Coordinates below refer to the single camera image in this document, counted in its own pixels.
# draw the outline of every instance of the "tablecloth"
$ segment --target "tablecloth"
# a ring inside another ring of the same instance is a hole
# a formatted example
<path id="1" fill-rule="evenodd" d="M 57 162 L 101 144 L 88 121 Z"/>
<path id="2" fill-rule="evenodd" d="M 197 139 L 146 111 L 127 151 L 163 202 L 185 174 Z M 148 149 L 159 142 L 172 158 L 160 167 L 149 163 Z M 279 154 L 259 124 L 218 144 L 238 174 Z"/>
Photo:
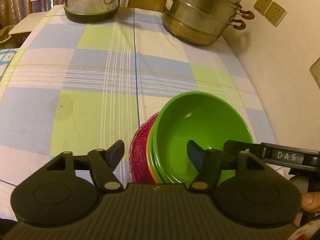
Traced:
<path id="1" fill-rule="evenodd" d="M 124 185 L 131 182 L 134 133 L 186 91 L 224 99 L 255 142 L 275 142 L 259 98 L 223 38 L 196 47 L 170 35 L 157 12 L 120 8 L 112 20 L 78 24 L 66 18 L 63 6 L 54 6 L 0 83 L 0 217 L 14 218 L 14 187 L 62 151 L 83 155 L 122 139 L 125 156 L 115 174 Z M 90 180 L 87 172 L 76 174 Z"/>
<path id="2" fill-rule="evenodd" d="M 19 49 L 0 49 L 0 80 Z"/>

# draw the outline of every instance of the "brown pot handle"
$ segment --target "brown pot handle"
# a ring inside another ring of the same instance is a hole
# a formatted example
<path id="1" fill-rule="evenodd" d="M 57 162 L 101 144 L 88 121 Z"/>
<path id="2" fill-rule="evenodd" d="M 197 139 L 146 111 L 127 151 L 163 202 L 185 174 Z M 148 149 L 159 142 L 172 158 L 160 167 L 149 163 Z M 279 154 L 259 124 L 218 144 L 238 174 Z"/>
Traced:
<path id="1" fill-rule="evenodd" d="M 252 11 L 244 11 L 240 9 L 240 13 L 242 13 L 242 18 L 247 19 L 247 20 L 252 20 L 255 18 L 255 15 Z"/>
<path id="2" fill-rule="evenodd" d="M 243 20 L 236 20 L 236 19 L 234 19 L 233 20 L 234 22 L 236 22 L 236 23 L 241 23 L 241 25 L 233 25 L 233 27 L 235 28 L 235 29 L 237 29 L 237 30 L 243 30 L 243 29 L 245 29 L 247 26 L 245 25 L 245 22 L 243 21 Z"/>

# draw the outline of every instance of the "wall socket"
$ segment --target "wall socket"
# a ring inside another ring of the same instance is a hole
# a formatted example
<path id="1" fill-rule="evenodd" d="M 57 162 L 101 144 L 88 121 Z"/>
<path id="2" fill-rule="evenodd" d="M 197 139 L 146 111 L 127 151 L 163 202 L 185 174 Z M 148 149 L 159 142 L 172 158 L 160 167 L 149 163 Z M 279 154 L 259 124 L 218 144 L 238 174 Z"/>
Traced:
<path id="1" fill-rule="evenodd" d="M 253 7 L 259 13 L 261 13 L 262 15 L 265 15 L 271 4 L 272 4 L 272 0 L 257 0 Z"/>
<path id="2" fill-rule="evenodd" d="M 320 88 L 320 58 L 311 66 L 310 72 Z"/>
<path id="3" fill-rule="evenodd" d="M 278 26 L 282 19 L 287 14 L 287 11 L 283 9 L 279 4 L 273 2 L 266 12 L 265 17 L 274 25 Z"/>

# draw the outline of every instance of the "red bowl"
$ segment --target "red bowl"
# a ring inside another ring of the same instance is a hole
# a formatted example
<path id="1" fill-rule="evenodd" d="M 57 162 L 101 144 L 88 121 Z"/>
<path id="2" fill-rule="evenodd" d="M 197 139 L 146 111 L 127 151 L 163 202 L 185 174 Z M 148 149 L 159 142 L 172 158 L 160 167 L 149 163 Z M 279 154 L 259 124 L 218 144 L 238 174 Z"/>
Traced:
<path id="1" fill-rule="evenodd" d="M 146 145 L 151 127 L 159 113 L 151 116 L 135 133 L 129 148 L 130 173 L 133 182 L 155 183 L 148 168 Z"/>

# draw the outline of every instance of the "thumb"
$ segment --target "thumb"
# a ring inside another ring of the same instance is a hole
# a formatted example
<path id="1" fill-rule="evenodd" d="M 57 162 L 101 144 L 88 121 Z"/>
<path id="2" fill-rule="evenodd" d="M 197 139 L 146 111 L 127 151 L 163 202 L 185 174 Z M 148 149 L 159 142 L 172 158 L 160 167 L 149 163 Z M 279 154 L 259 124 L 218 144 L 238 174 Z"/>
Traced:
<path id="1" fill-rule="evenodd" d="M 320 192 L 308 192 L 302 194 L 301 207 L 310 213 L 320 211 Z"/>

